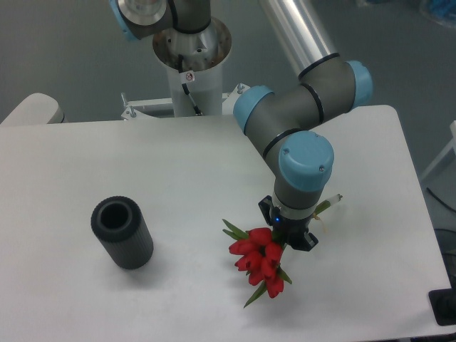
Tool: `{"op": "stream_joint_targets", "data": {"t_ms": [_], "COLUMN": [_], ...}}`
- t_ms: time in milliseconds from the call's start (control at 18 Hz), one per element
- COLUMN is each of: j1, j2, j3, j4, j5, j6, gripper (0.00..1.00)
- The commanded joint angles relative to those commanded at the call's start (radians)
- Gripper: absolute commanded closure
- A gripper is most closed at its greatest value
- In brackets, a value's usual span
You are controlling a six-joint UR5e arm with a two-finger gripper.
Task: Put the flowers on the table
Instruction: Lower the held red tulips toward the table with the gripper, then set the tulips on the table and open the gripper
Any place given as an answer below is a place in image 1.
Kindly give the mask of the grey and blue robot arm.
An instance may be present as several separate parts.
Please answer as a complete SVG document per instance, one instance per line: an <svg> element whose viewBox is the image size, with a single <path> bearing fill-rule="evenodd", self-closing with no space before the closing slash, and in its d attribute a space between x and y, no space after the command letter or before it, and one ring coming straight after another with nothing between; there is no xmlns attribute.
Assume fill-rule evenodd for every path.
<svg viewBox="0 0 456 342"><path fill-rule="evenodd" d="M333 148L313 129L370 100L373 81L357 61L344 61L309 1L262 1L299 85L277 95L266 86L240 85L222 96L222 64L232 48L227 27L209 1L112 1L123 34L151 37L167 70L177 117L219 115L227 106L274 173L272 195L260 203L266 223L295 250L309 251L317 238L309 222L328 182Z"/></svg>

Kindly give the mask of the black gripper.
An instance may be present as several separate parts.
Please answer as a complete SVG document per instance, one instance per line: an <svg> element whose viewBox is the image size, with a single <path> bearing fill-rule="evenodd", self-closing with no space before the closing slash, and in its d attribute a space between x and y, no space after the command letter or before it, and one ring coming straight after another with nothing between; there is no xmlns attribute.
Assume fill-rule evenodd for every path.
<svg viewBox="0 0 456 342"><path fill-rule="evenodd" d="M258 205L265 222L278 234L280 243L287 243L299 251L311 251L318 244L318 239L309 231L311 215L303 219L291 219L284 216L284 211L274 207L271 216L273 202L270 195L265 196Z"/></svg>

